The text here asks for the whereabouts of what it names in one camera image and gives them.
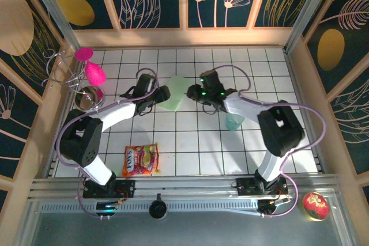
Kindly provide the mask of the teal translucent plastic cup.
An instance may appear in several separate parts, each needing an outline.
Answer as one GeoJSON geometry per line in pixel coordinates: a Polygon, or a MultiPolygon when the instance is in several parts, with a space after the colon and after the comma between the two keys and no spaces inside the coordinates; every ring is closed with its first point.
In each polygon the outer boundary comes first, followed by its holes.
{"type": "Polygon", "coordinates": [[[225,118],[225,126],[229,131],[235,131],[242,125],[243,121],[243,116],[234,113],[227,113],[225,118]]]}

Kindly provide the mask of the orange Fox's candy bag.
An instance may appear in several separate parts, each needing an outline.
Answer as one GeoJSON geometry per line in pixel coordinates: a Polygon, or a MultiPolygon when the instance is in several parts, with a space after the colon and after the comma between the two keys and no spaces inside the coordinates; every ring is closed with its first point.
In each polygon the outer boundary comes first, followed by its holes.
{"type": "Polygon", "coordinates": [[[123,177],[160,173],[159,145],[126,146],[123,177]]]}

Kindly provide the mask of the pink egg-shaped sponge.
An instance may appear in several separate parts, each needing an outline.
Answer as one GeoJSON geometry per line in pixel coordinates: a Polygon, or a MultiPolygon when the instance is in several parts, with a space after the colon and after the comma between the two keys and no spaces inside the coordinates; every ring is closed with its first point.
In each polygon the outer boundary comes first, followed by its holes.
{"type": "Polygon", "coordinates": [[[103,69],[90,61],[87,61],[86,66],[85,66],[85,75],[86,78],[88,80],[88,82],[92,85],[92,86],[101,86],[102,84],[104,84],[106,82],[106,74],[103,71],[103,69]]]}

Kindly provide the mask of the pink flat round sponge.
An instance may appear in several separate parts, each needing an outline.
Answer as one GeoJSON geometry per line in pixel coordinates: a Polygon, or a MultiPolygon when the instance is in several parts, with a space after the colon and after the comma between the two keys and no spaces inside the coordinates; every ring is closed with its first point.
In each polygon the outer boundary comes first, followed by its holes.
{"type": "Polygon", "coordinates": [[[75,52],[74,57],[79,61],[88,61],[91,57],[93,57],[93,49],[89,47],[82,47],[75,52]]]}

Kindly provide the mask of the small controller board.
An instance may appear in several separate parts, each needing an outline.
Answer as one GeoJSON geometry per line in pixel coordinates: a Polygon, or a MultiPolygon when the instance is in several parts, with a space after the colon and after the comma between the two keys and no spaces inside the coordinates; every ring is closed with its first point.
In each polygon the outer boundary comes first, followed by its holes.
{"type": "Polygon", "coordinates": [[[257,200],[257,212],[262,215],[273,215],[277,207],[289,203],[289,198],[282,199],[260,199],[257,200]]]}
{"type": "Polygon", "coordinates": [[[99,217],[111,217],[118,210],[118,202],[117,201],[102,201],[96,203],[96,215],[99,217]]]}

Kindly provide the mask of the red round floral tin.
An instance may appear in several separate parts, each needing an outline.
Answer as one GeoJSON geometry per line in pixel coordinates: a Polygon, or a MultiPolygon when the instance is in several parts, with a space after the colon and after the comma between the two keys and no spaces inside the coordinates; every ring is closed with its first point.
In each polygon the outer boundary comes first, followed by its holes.
{"type": "Polygon", "coordinates": [[[328,218],[328,201],[318,192],[309,192],[302,198],[302,210],[308,219],[319,222],[328,218]]]}

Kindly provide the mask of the aluminium mounting rail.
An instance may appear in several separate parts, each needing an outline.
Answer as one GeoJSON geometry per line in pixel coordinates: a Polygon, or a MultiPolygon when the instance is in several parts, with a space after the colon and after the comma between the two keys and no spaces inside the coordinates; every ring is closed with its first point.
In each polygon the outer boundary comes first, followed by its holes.
{"type": "MultiPolygon", "coordinates": [[[[230,176],[193,177],[139,177],[135,180],[133,200],[150,200],[161,194],[168,200],[192,199],[235,199],[238,197],[235,179],[230,176]]],[[[291,174],[300,194],[316,191],[329,195],[332,190],[340,193],[338,178],[333,174],[301,173],[291,174]]],[[[27,200],[75,200],[77,198],[77,177],[35,179],[27,200]]]]}

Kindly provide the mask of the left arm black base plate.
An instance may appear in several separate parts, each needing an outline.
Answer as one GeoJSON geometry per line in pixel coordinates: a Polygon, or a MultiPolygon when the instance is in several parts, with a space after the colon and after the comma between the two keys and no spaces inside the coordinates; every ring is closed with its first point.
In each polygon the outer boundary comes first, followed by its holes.
{"type": "Polygon", "coordinates": [[[101,186],[88,180],[84,183],[82,197],[84,199],[118,199],[133,198],[135,191],[134,180],[113,180],[101,186]]]}

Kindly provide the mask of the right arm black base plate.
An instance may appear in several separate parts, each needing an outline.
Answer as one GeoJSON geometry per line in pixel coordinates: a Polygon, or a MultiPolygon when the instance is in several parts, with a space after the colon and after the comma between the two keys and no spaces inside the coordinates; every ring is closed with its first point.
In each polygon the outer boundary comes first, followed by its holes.
{"type": "Polygon", "coordinates": [[[240,177],[231,185],[239,196],[281,196],[288,195],[286,178],[278,177],[273,181],[264,181],[258,177],[240,177]]]}

